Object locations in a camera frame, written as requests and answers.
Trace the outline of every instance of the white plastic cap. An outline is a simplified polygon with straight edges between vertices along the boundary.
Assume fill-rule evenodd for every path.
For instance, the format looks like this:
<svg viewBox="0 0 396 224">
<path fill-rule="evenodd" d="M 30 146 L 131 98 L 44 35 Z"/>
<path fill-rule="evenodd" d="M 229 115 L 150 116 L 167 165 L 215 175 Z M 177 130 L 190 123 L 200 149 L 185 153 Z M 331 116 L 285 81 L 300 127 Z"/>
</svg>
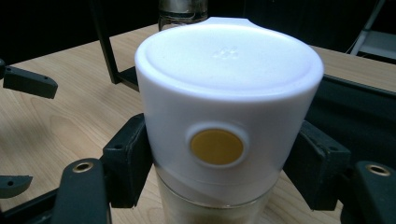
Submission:
<svg viewBox="0 0 396 224">
<path fill-rule="evenodd" d="M 249 202 L 275 184 L 323 76 L 309 46 L 244 19 L 159 32 L 135 64 L 159 176 L 213 205 Z"/>
</svg>

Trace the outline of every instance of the wooden table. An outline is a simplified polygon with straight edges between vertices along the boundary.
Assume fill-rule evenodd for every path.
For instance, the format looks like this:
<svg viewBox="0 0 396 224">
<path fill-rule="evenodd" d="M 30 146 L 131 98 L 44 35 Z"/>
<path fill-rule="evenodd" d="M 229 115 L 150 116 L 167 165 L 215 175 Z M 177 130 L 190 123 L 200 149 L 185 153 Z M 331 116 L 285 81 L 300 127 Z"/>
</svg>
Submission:
<svg viewBox="0 0 396 224">
<path fill-rule="evenodd" d="M 134 52 L 152 25 L 111 39 L 120 71 L 134 65 Z M 326 74 L 388 91 L 396 91 L 396 65 L 314 48 Z M 102 148 L 133 115 L 142 112 L 138 92 L 110 82 L 98 42 L 14 64 L 52 77 L 59 84 L 55 99 L 1 89 L 0 175 L 32 175 L 31 187 L 0 200 L 3 211 L 59 186 L 69 163 L 99 158 Z M 311 211 L 284 173 L 262 213 L 261 223 L 339 223 L 335 211 Z M 112 209 L 113 223 L 163 223 L 163 210 L 151 170 L 134 209 Z"/>
</svg>

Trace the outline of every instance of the dark background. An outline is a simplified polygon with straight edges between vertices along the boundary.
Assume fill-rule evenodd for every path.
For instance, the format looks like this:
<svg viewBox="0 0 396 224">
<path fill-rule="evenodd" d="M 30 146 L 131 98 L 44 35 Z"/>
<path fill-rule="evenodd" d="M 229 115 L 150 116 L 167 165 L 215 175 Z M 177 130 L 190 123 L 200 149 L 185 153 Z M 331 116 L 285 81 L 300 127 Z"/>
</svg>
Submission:
<svg viewBox="0 0 396 224">
<path fill-rule="evenodd" d="M 208 0 L 209 16 L 248 18 L 305 43 L 342 52 L 353 44 L 375 0 Z M 102 0 L 108 31 L 157 22 L 158 0 Z M 396 1 L 374 29 L 396 34 Z M 97 40 L 88 0 L 8 0 L 0 8 L 0 58 L 13 64 Z"/>
</svg>

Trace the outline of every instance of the yellow circular button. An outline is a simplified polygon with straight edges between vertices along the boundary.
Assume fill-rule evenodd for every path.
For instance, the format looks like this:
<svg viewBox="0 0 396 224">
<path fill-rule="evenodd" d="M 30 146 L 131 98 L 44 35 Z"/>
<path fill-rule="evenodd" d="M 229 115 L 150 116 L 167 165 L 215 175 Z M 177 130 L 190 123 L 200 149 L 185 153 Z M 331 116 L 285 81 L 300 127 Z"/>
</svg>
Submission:
<svg viewBox="0 0 396 224">
<path fill-rule="evenodd" d="M 199 132 L 190 144 L 192 153 L 198 159 L 215 165 L 238 160 L 244 150 L 242 141 L 235 134 L 222 129 Z"/>
</svg>

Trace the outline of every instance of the brass insert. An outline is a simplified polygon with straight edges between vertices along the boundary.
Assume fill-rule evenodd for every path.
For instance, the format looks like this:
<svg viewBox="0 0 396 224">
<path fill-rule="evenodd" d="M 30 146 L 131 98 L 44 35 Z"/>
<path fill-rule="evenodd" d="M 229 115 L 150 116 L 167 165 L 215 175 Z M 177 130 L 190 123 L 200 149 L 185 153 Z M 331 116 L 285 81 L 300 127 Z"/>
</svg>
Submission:
<svg viewBox="0 0 396 224">
<path fill-rule="evenodd" d="M 390 176 L 390 171 L 382 166 L 368 164 L 368 165 L 366 165 L 366 168 L 373 174 L 382 175 L 382 176 Z"/>
<path fill-rule="evenodd" d="M 86 171 L 91 170 L 91 168 L 93 167 L 93 163 L 90 161 L 84 161 L 78 165 L 76 165 L 75 167 L 73 167 L 73 172 L 74 173 L 84 173 Z"/>
</svg>

